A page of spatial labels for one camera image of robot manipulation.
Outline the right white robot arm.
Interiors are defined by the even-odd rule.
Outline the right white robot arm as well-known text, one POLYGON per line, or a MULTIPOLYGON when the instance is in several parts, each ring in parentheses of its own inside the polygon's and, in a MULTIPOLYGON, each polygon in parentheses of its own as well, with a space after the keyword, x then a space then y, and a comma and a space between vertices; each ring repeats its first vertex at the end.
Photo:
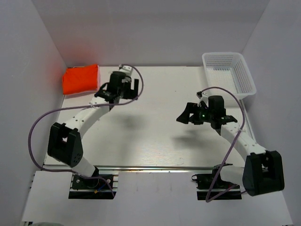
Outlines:
POLYGON ((245 162, 243 167, 236 167, 226 161, 214 166, 211 178, 205 179, 209 188, 222 188, 229 183, 231 186, 243 187, 250 196, 282 191, 285 180, 280 153, 267 150, 243 131, 237 119, 226 114, 222 96, 210 96, 207 103, 204 102, 203 94, 199 94, 199 97, 199 103, 186 104, 177 122, 194 125, 209 123, 245 162))

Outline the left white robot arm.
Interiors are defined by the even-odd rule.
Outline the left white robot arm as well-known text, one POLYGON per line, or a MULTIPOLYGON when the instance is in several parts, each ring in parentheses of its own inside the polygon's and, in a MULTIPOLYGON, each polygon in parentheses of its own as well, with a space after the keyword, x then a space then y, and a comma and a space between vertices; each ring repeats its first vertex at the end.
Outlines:
POLYGON ((132 67, 121 65, 94 94, 88 106, 66 122, 56 122, 51 126, 48 156, 83 176, 83 182, 90 188, 99 184, 99 173, 96 166, 83 156, 82 138, 97 120, 119 105, 120 100, 133 101, 138 98, 139 80, 131 78, 132 72, 132 67))

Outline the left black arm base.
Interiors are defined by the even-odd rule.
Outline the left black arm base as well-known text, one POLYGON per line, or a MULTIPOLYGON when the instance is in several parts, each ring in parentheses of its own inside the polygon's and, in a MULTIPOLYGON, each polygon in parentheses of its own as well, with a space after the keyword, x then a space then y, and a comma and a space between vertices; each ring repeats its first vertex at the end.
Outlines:
POLYGON ((68 199, 70 200, 113 200, 117 193, 118 176, 100 175, 101 179, 85 179, 73 174, 68 199))

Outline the orange t-shirt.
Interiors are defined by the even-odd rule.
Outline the orange t-shirt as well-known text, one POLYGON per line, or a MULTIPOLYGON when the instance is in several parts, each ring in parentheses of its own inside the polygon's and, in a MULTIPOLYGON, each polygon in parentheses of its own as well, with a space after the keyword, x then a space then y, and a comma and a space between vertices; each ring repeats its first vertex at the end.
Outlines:
POLYGON ((62 77, 64 95, 97 91, 97 64, 67 68, 62 77))

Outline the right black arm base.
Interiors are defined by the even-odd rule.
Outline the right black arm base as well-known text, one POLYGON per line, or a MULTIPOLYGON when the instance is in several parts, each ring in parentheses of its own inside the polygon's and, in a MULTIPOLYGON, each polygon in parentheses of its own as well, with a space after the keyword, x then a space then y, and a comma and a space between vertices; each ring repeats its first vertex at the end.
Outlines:
MULTIPOLYGON (((219 165, 214 166, 211 173, 201 173, 195 174, 191 176, 191 180, 194 181, 197 185, 197 200, 198 201, 205 201, 206 195, 209 191, 210 185, 212 180, 219 168, 219 165)), ((222 192, 230 188, 233 184, 231 182, 222 181, 221 177, 218 176, 212 191, 210 193, 209 199, 216 196, 218 193, 222 192)), ((216 200, 241 200, 242 194, 240 186, 235 186, 233 189, 228 191, 227 193, 222 194, 221 196, 217 197, 216 200)))

